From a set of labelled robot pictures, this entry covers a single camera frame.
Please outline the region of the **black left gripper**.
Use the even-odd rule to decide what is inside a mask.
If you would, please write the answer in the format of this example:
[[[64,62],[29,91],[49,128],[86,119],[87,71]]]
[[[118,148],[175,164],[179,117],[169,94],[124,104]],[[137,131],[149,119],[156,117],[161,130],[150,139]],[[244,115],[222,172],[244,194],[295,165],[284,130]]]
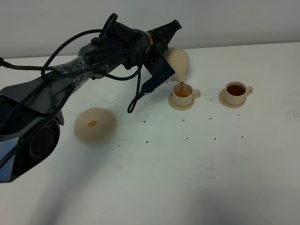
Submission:
[[[153,61],[158,55],[163,55],[171,39],[181,28],[180,23],[174,20],[147,32],[131,29],[131,45],[134,50],[141,54],[143,64],[147,61]]]

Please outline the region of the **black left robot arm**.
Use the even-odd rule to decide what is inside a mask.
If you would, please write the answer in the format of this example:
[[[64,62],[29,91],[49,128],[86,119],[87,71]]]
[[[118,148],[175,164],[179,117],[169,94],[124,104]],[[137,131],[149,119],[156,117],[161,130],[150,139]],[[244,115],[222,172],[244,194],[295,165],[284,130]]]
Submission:
[[[76,40],[98,34],[68,63],[51,65],[58,52],[42,67],[17,66],[1,60],[2,67],[40,71],[41,75],[30,82],[7,86],[0,92],[0,181],[14,181],[54,151],[64,124],[62,107],[89,79],[119,80],[111,74],[119,65],[128,70],[136,67],[127,79],[140,79],[141,69],[146,68],[151,78],[137,83],[135,97],[127,109],[131,113],[140,98],[175,74],[164,53],[180,29],[177,20],[149,31],[132,29],[117,22],[117,15],[112,14],[102,29],[72,37]]]

